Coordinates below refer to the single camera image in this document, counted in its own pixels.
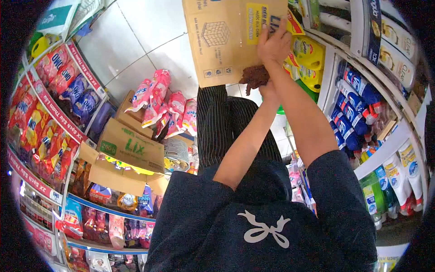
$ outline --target green bottle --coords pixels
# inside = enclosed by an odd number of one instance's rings
[[[373,217],[376,229],[379,230],[382,227],[382,214],[384,214],[387,209],[385,207],[384,196],[378,177],[374,172],[371,172],[360,180],[360,185],[364,194],[367,210]]]

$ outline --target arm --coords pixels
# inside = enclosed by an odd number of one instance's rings
[[[287,19],[281,20],[279,29],[269,39],[263,26],[258,55],[275,85],[294,139],[298,143],[298,152],[308,167],[316,158],[338,149],[338,146],[323,112],[282,68],[283,60],[291,48],[291,34],[285,30],[286,22]]]
[[[260,87],[260,92],[268,94],[263,96],[264,101],[254,117],[225,154],[213,178],[214,181],[223,183],[234,191],[260,150],[279,107],[279,102],[273,95],[274,91],[267,89],[274,89],[271,82],[265,87]]]

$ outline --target floor tile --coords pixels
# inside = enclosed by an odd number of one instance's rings
[[[181,0],[117,0],[147,53],[187,33]]]
[[[291,153],[290,143],[287,139],[277,141],[276,144],[278,146],[281,157],[285,157],[287,156],[287,154]]]
[[[240,94],[240,89],[238,84],[227,86],[227,94],[228,96],[236,96],[236,97],[242,97]]]
[[[91,28],[78,45],[103,85],[145,55],[116,3]]]
[[[242,97],[247,98],[249,100],[252,100],[257,104],[257,106],[260,106],[261,103],[263,103],[263,101],[261,99],[261,94],[260,94],[260,91],[258,90],[258,88],[251,89],[251,94],[249,96],[247,96],[246,95],[246,86],[247,86],[247,84],[239,84]]]
[[[122,71],[106,85],[110,94],[116,100],[113,103],[119,105],[128,92],[136,90],[145,78],[152,79],[155,71],[156,69],[148,56],[143,56]]]
[[[168,69],[171,74],[169,88],[180,90],[186,99],[198,94],[198,79],[188,35],[183,35],[148,54],[157,69]]]
[[[275,138],[275,141],[287,139],[287,136],[285,136],[285,130],[283,129],[285,127],[286,122],[287,122],[287,118],[285,117],[285,115],[275,116],[275,120],[273,121],[271,126],[271,131],[273,137]]]

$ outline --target lix cardboard box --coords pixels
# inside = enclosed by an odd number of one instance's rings
[[[183,0],[200,87],[239,82],[257,57],[261,25],[278,28],[287,0]]]
[[[140,109],[138,111],[127,111],[124,112],[129,107],[133,106],[132,99],[135,94],[135,91],[131,90],[128,95],[125,97],[122,104],[119,106],[118,111],[116,112],[115,119],[133,129],[135,132],[140,133],[141,135],[151,139],[153,136],[153,130],[150,128],[143,128],[142,121],[144,120],[145,109]]]
[[[124,193],[141,196],[145,183],[150,182],[161,191],[165,185],[151,182],[164,172],[164,146],[133,131],[117,120],[109,119],[100,137],[96,151],[82,143],[79,157],[92,164],[89,180]],[[133,169],[116,168],[100,157],[109,156],[123,163],[146,170],[138,174]]]

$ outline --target packaging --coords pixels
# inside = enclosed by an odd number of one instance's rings
[[[56,128],[56,132],[53,135],[50,149],[45,156],[44,162],[47,165],[47,172],[52,173],[54,167],[56,166],[59,159],[62,157],[64,152],[67,149],[68,143],[71,140],[71,137],[62,129],[62,127],[58,126]]]
[[[184,17],[200,87],[238,82],[257,57],[262,24],[279,27],[286,0],[186,1]]]
[[[60,95],[68,88],[78,74],[79,69],[76,63],[70,60],[57,72],[57,75],[50,81],[49,87],[53,93]]]
[[[27,77],[24,76],[21,82],[18,84],[17,89],[15,90],[15,94],[12,97],[12,102],[10,104],[9,119],[12,116],[13,112],[15,111],[17,104],[23,99],[24,94],[29,89],[30,89],[29,81],[27,80]]]
[[[189,174],[198,175],[199,168],[199,154],[198,147],[196,145],[192,145],[188,147],[189,151],[189,170],[187,171]]]
[[[31,150],[36,151],[38,139],[41,137],[42,130],[49,117],[50,116],[44,106],[38,102],[36,104],[36,109],[30,116],[27,126],[21,135],[21,145],[27,152]]]
[[[101,203],[106,205],[110,202],[112,197],[112,190],[104,186],[94,184],[89,191],[89,200],[93,203]]]
[[[86,260],[89,264],[89,272],[112,272],[107,253],[87,250]]]
[[[412,88],[415,81],[414,65],[389,42],[381,39],[379,63],[391,70],[405,88]]]
[[[185,128],[183,127],[183,116],[185,104],[186,99],[180,91],[172,93],[169,96],[169,101],[167,103],[169,111],[169,125],[165,139],[184,132]]]
[[[415,63],[416,44],[414,38],[409,32],[385,15],[382,15],[382,39],[392,44],[412,63]]]
[[[63,68],[70,59],[65,44],[62,44],[54,51],[45,55],[36,67],[37,74],[44,85],[47,86],[47,84],[56,77],[58,71]]]
[[[38,102],[38,98],[32,90],[28,90],[24,95],[23,99],[18,102],[15,111],[12,114],[12,117],[9,120],[9,129],[13,128],[15,125],[18,126],[21,133],[27,126],[27,122],[29,121],[30,116],[32,115],[34,109],[36,108],[36,104]]]
[[[153,214],[153,202],[151,201],[151,197],[151,187],[146,185],[142,196],[137,198],[137,209],[140,216],[149,217]]]
[[[162,115],[162,118],[160,118],[157,123],[156,123],[156,139],[160,136],[160,134],[162,133],[163,129],[166,127],[166,124],[169,122],[170,119],[170,115],[169,112],[165,112]]]
[[[95,225],[97,222],[97,210],[90,207],[83,207],[83,239],[97,241],[98,234],[95,231]]]
[[[124,217],[109,215],[109,237],[113,248],[124,248]]]
[[[89,83],[82,74],[79,74],[68,88],[59,96],[60,100],[69,100],[74,105],[84,91],[89,87]]]
[[[137,87],[131,101],[132,106],[125,109],[124,112],[134,111],[137,112],[150,103],[150,98],[153,97],[152,90],[150,89],[151,80],[145,79],[139,87]]]
[[[73,104],[72,112],[79,118],[80,124],[84,124],[90,120],[99,101],[100,99],[97,93],[93,90],[88,90]]]
[[[189,99],[186,101],[186,107],[183,115],[183,127],[190,133],[192,136],[197,135],[197,126],[196,126],[196,110],[197,103],[195,99]]]
[[[132,212],[137,207],[137,196],[121,193],[118,197],[117,204],[122,210]]]
[[[49,118],[44,129],[41,132],[41,136],[37,143],[37,156],[38,158],[44,158],[47,155],[49,147],[51,146],[51,139],[57,129],[57,122],[54,119]]]
[[[81,205],[70,198],[67,198],[64,228],[62,229],[66,236],[76,240],[83,236]]]
[[[141,196],[145,183],[158,179],[164,171],[164,146],[150,140],[115,119],[109,119],[100,136],[97,150],[86,144],[80,148],[80,158],[92,164],[89,179],[92,182],[131,195]],[[127,165],[143,170],[117,168],[105,156],[113,157]]]
[[[150,128],[143,128],[142,121],[145,115],[145,109],[141,108],[138,111],[125,111],[129,107],[132,107],[132,101],[134,98],[134,91],[131,90],[125,97],[122,104],[119,106],[116,112],[115,119],[123,125],[133,129],[135,132],[145,136],[149,139],[153,136],[153,130]]]
[[[68,172],[68,169],[71,166],[71,163],[74,163],[74,156],[76,155],[77,149],[79,148],[79,144],[76,141],[70,141],[68,146],[62,155],[62,158],[57,163],[57,166],[54,171],[54,176],[59,180],[63,181],[65,175]]]

